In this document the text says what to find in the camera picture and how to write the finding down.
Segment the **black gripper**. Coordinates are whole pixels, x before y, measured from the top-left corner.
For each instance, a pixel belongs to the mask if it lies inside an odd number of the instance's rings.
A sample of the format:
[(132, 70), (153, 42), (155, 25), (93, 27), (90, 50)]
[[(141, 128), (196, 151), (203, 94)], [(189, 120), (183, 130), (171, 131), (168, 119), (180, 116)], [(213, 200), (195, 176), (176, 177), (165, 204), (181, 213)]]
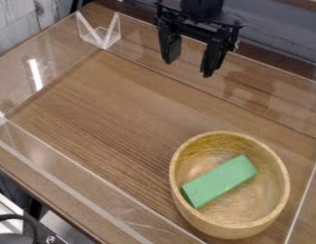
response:
[(200, 71), (211, 77), (228, 51), (239, 46), (240, 20), (224, 17), (224, 0), (157, 0), (156, 27), (163, 59), (172, 64), (181, 55), (183, 36), (208, 43)]

